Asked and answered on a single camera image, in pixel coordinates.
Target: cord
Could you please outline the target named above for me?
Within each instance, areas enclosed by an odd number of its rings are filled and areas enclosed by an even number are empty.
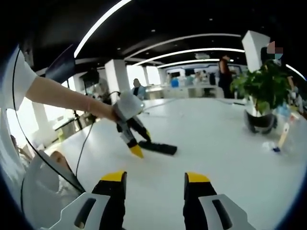
[[[114,94],[115,92],[117,92],[118,96],[120,96],[120,92],[119,92],[119,91],[113,91],[113,92],[109,93],[109,94],[107,95],[106,98],[109,98],[109,97],[110,97],[112,94]]]
[[[86,140],[88,139],[88,137],[89,137],[89,135],[90,135],[90,133],[92,131],[93,125],[94,125],[94,123],[91,124],[90,130],[88,131],[88,134],[87,134],[87,136],[86,136],[86,138],[85,138],[85,140],[84,140],[84,142],[82,144],[81,152],[80,152],[78,163],[77,163],[77,167],[76,167],[76,177],[77,178],[78,178],[77,173],[78,173],[78,168],[79,168],[79,163],[80,163],[81,155],[82,155],[82,152],[83,152]]]
[[[26,141],[29,143],[29,145],[31,146],[31,148],[36,152],[36,154],[40,157],[40,159],[46,164],[48,165],[53,171],[55,171],[58,175],[60,175],[61,177],[63,177],[69,184],[71,184],[75,189],[77,189],[78,191],[80,191],[81,193],[83,191],[81,191],[77,186],[75,186],[73,183],[71,183],[64,175],[62,175],[60,172],[58,172],[55,168],[53,168],[39,153],[39,151],[37,151],[37,149],[31,144],[31,142],[29,141],[29,139],[27,138],[27,136],[25,135],[24,133],[24,130],[23,128],[21,127],[21,124],[19,122],[19,118],[18,118],[18,115],[17,115],[17,111],[16,111],[16,102],[15,102],[15,92],[14,92],[14,83],[15,83],[15,71],[16,71],[16,65],[17,65],[17,60],[18,60],[18,56],[19,56],[19,53],[20,53],[20,49],[17,53],[17,57],[16,57],[16,60],[15,60],[15,63],[14,63],[14,69],[13,69],[13,77],[12,77],[12,97],[13,97],[13,106],[14,106],[14,110],[15,110],[15,114],[16,114],[16,118],[17,118],[17,122],[19,124],[19,127],[26,139]],[[20,192],[20,201],[21,201],[21,206],[22,206],[22,211],[23,211],[23,184],[24,184],[24,181],[22,183],[22,186],[21,186],[21,192]]]

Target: desk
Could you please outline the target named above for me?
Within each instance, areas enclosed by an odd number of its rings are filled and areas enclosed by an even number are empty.
[[[72,117],[72,118],[64,118],[60,121],[58,121],[52,128],[54,131],[58,131],[60,128],[65,127],[66,125],[68,125],[69,123],[75,121],[76,118]]]
[[[184,230],[187,171],[207,175],[216,192],[226,194],[243,208],[256,229],[276,227],[298,193],[306,160],[266,152],[262,144],[268,136],[247,131],[243,106],[211,98],[144,103],[147,107],[163,104],[139,118],[150,130],[153,141],[178,146],[177,154],[170,157],[144,150],[144,159],[134,157],[115,124],[103,119],[93,126],[78,172],[87,191],[102,175],[120,169],[128,172],[126,229]],[[89,127],[61,146],[73,171],[88,131]]]
[[[146,90],[149,99],[160,98],[195,98],[202,97],[204,89],[216,89],[216,85],[210,85],[207,82],[198,85],[189,85],[172,88],[169,86],[152,87]]]

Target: curved light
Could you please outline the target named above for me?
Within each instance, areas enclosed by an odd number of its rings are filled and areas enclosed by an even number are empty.
[[[127,3],[131,2],[132,0],[121,0],[119,3],[115,4],[111,9],[109,9],[101,18],[92,26],[92,28],[86,33],[84,38],[79,43],[77,49],[74,52],[74,57],[76,58],[80,53],[81,49],[87,42],[87,40],[93,35],[93,33],[98,29],[98,27],[104,23],[112,14],[114,14],[117,10],[122,8]]]
[[[245,52],[243,49],[231,49],[231,48],[189,49],[189,50],[183,50],[183,51],[178,51],[178,52],[174,52],[174,53],[169,53],[169,54],[164,54],[164,55],[160,55],[160,56],[157,56],[157,57],[153,57],[153,58],[147,59],[145,61],[138,62],[138,63],[134,64],[134,66],[139,66],[139,65],[147,63],[149,61],[157,60],[157,59],[160,59],[160,58],[165,58],[165,57],[168,57],[168,56],[178,55],[178,54],[185,54],[185,53],[192,53],[192,52],[201,52],[201,51],[215,51],[215,50],[219,50],[219,51],[234,51],[234,52],[240,52],[240,53],[244,53]]]
[[[184,40],[184,39],[189,39],[189,38],[194,38],[194,37],[205,37],[205,36],[229,36],[229,37],[241,37],[241,35],[238,35],[238,34],[225,34],[225,33],[211,33],[211,34],[194,34],[194,35],[189,35],[189,36],[184,36],[184,37],[176,37],[176,38],[173,38],[173,39],[170,39],[170,40],[167,40],[167,41],[164,41],[164,42],[160,42],[160,43],[157,43],[157,44],[154,44],[152,46],[149,46],[149,47],[146,47],[144,49],[141,49],[131,55],[129,55],[128,57],[125,57],[124,60],[130,58],[130,57],[133,57],[139,53],[142,53],[146,50],[149,50],[149,49],[152,49],[152,48],[155,48],[157,46],[162,46],[162,45],[165,45],[165,44],[168,44],[168,43],[172,43],[172,42],[176,42],[176,41],[180,41],[180,40]]]
[[[219,59],[218,58],[208,58],[208,59],[198,59],[198,60],[189,60],[189,61],[179,61],[179,62],[173,62],[173,63],[157,66],[157,68],[164,68],[168,66],[182,65],[182,64],[194,63],[194,62],[205,62],[205,61],[219,61]]]
[[[292,66],[289,66],[288,64],[286,64],[286,67],[288,67],[290,70],[292,70],[293,72],[297,73],[299,76],[301,76],[304,80],[306,80],[306,78],[300,73],[298,72],[295,68],[293,68]]]

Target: ceiling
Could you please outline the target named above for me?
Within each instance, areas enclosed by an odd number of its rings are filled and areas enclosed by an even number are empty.
[[[34,69],[49,66],[71,44],[79,44],[92,25],[119,0],[47,0],[48,6],[36,14],[32,44]],[[244,36],[247,30],[280,40],[286,61],[306,73],[305,64],[296,57],[300,47],[297,34],[298,5],[278,1],[225,0],[132,0],[110,16],[85,43],[77,59],[98,58],[94,66],[104,66],[112,58],[124,59],[154,44],[182,36],[228,33]],[[156,56],[198,48],[243,49],[241,37],[200,36],[170,42],[140,52],[133,58]],[[207,51],[210,58],[228,54],[235,64],[246,64],[244,53]],[[195,53],[169,56],[156,61],[165,64],[195,59]]]

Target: white pillar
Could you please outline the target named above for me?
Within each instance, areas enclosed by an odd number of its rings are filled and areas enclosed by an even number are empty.
[[[253,72],[259,70],[262,66],[261,48],[265,47],[270,42],[270,37],[259,34],[249,30],[244,38],[242,44],[245,50],[245,56],[248,63],[248,70]]]
[[[124,60],[110,60],[105,64],[106,79],[110,92],[130,90],[127,68]],[[117,95],[111,95],[112,102],[115,102]]]
[[[159,75],[160,75],[161,84],[163,85],[164,83],[166,83],[167,73],[164,69],[158,69],[158,71],[159,71]]]
[[[106,69],[98,69],[99,78],[106,79]]]
[[[33,110],[38,124],[38,131],[33,134],[36,143],[44,144],[45,147],[50,145],[58,138],[56,131],[53,130],[51,123],[48,121],[43,104],[32,102]]]
[[[143,67],[143,70],[144,70],[144,75],[145,75],[146,84],[149,85],[147,68],[146,68],[146,67]]]

